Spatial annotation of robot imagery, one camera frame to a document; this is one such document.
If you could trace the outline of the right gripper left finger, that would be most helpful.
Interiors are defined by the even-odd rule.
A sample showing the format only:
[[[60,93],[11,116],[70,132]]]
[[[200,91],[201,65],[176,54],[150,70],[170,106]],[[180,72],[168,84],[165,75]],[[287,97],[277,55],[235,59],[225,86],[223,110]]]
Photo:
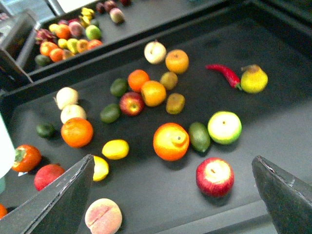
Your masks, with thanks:
[[[0,221],[2,234],[74,234],[80,225],[94,174],[86,155],[37,195]]]

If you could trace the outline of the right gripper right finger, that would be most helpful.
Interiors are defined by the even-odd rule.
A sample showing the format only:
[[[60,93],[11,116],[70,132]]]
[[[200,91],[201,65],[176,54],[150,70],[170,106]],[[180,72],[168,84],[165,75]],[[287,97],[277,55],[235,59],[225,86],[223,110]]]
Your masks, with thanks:
[[[255,183],[279,234],[312,232],[312,187],[262,156],[252,160]]]

